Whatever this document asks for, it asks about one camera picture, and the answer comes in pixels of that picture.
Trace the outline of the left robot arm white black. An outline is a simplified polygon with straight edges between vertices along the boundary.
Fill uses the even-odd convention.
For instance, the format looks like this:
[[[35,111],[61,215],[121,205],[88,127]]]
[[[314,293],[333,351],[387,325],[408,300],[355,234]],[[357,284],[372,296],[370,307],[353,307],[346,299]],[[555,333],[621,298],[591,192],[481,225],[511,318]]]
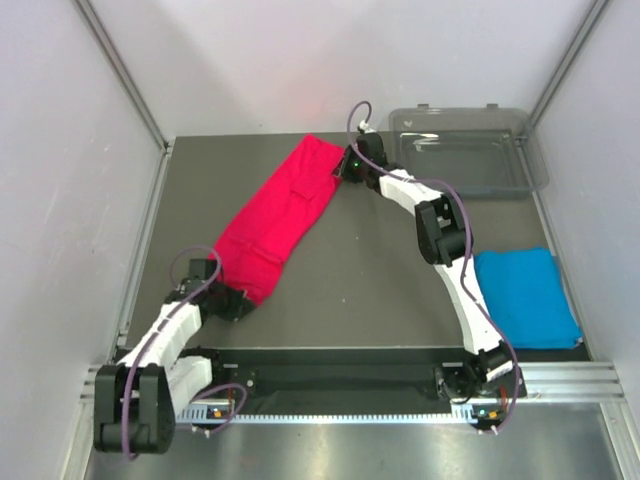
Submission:
[[[163,454],[172,443],[177,417],[194,401],[236,390],[214,417],[227,424],[248,399],[247,388],[226,383],[215,355],[184,347],[211,317],[237,321],[256,308],[244,291],[219,282],[186,280],[171,291],[160,313],[136,347],[95,376],[93,434],[99,452]]]

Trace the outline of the red t shirt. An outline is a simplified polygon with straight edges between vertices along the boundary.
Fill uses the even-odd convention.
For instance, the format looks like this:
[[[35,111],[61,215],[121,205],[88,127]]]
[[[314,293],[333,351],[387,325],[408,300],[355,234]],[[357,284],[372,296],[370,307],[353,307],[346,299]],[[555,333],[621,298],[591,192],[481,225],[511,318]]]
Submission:
[[[261,305],[299,243],[320,219],[341,180],[340,146],[307,135],[232,219],[214,245],[225,284]]]

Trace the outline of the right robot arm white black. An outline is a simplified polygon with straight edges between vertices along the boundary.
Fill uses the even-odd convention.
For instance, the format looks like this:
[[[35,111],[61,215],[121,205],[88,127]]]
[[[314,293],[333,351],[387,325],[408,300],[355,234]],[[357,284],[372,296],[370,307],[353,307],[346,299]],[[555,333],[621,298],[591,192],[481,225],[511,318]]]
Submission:
[[[366,184],[413,215],[420,254],[443,281],[472,356],[467,384],[478,395],[492,394],[506,374],[517,371],[517,357],[490,317],[473,272],[473,236],[460,196],[441,181],[420,181],[404,169],[377,165],[355,145],[346,149],[337,175]]]

